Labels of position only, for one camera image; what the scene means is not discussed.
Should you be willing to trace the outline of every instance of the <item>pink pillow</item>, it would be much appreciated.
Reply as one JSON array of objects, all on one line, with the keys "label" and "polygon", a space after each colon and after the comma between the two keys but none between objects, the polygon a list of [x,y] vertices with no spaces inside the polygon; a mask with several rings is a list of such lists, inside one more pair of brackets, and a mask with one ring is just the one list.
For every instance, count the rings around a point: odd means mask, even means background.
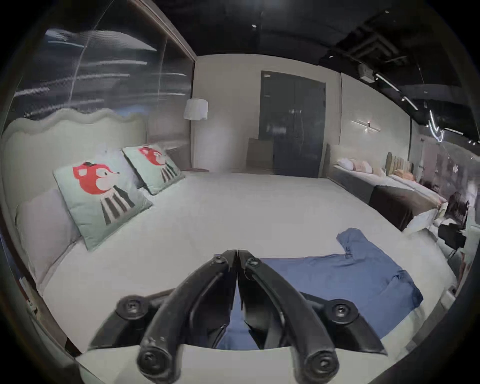
[{"label": "pink pillow", "polygon": [[353,163],[354,171],[363,172],[363,173],[372,173],[372,167],[368,162],[355,160],[355,159],[350,159],[350,161]]},{"label": "pink pillow", "polygon": [[404,171],[402,169],[396,169],[396,170],[393,171],[393,174],[395,176],[399,176],[401,178],[403,178],[403,173],[404,173]]},{"label": "pink pillow", "polygon": [[404,172],[402,177],[406,180],[415,181],[415,176],[413,176],[410,172]]}]

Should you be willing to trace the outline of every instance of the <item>decorative pillow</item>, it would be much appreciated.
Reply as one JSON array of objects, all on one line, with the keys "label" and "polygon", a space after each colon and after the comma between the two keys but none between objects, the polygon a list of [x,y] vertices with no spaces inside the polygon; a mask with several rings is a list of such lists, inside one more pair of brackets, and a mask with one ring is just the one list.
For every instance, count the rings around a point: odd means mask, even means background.
[{"label": "decorative pillow", "polygon": [[402,177],[406,180],[415,181],[415,176],[413,176],[410,172],[403,172]]},{"label": "decorative pillow", "polygon": [[169,185],[184,178],[175,163],[157,144],[125,147],[124,154],[144,180],[148,191],[155,195]]},{"label": "decorative pillow", "polygon": [[90,251],[152,203],[118,170],[115,157],[56,169],[53,176]]},{"label": "decorative pillow", "polygon": [[114,161],[117,164],[117,171],[127,177],[137,189],[143,186],[142,179],[137,176],[121,149],[107,150],[101,155],[95,156],[95,163],[97,164],[103,164],[107,161]]},{"label": "decorative pillow", "polygon": [[350,159],[353,163],[353,170],[363,173],[372,173],[372,167],[367,161]]},{"label": "decorative pillow", "polygon": [[57,189],[20,204],[15,224],[37,285],[53,263],[80,237]]},{"label": "decorative pillow", "polygon": [[393,171],[393,174],[395,176],[399,176],[401,178],[403,178],[403,173],[404,173],[403,169],[396,169],[396,170]]},{"label": "decorative pillow", "polygon": [[353,163],[345,157],[338,159],[336,163],[346,170],[353,171]]},{"label": "decorative pillow", "polygon": [[374,175],[380,176],[380,177],[386,177],[387,175],[385,174],[384,170],[381,169],[380,167],[373,167],[372,168],[372,173]]}]

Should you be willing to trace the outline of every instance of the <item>wall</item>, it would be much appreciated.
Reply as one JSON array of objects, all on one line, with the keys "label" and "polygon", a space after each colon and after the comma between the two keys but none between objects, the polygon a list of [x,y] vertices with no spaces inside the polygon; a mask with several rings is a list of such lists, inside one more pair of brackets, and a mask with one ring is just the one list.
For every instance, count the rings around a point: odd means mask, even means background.
[{"label": "wall", "polygon": [[[408,158],[410,116],[380,92],[342,74],[342,129],[340,145],[377,154],[383,166],[388,152]],[[371,122],[381,132],[368,131],[352,120]]]},{"label": "wall", "polygon": [[193,76],[193,97],[208,101],[208,119],[192,121],[192,160],[210,171],[245,169],[248,139],[258,138],[261,71],[307,77],[326,84],[327,143],[340,136],[339,74],[327,68],[273,56],[225,54],[199,56]]}]

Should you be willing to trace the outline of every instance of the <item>white bedsheet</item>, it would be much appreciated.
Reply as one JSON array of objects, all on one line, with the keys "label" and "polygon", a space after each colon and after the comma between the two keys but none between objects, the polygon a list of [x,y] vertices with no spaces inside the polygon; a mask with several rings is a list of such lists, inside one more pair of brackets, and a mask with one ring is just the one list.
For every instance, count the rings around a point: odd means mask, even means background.
[{"label": "white bedsheet", "polygon": [[406,269],[424,300],[382,339],[389,357],[338,350],[339,377],[352,364],[365,379],[393,364],[455,280],[433,241],[399,232],[378,212],[328,179],[187,173],[156,196],[98,249],[77,243],[58,265],[43,299],[81,352],[116,302],[177,286],[214,253],[246,249],[258,257],[343,253],[336,241],[349,227]]}]

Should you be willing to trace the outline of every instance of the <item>ceiling vent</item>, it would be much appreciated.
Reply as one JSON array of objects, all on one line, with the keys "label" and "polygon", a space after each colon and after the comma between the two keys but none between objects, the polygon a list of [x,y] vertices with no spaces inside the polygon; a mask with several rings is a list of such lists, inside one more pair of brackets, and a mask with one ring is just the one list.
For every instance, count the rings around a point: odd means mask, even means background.
[{"label": "ceiling vent", "polygon": [[363,81],[366,81],[367,83],[375,82],[375,78],[373,77],[373,70],[371,70],[365,64],[359,65],[359,76]]}]

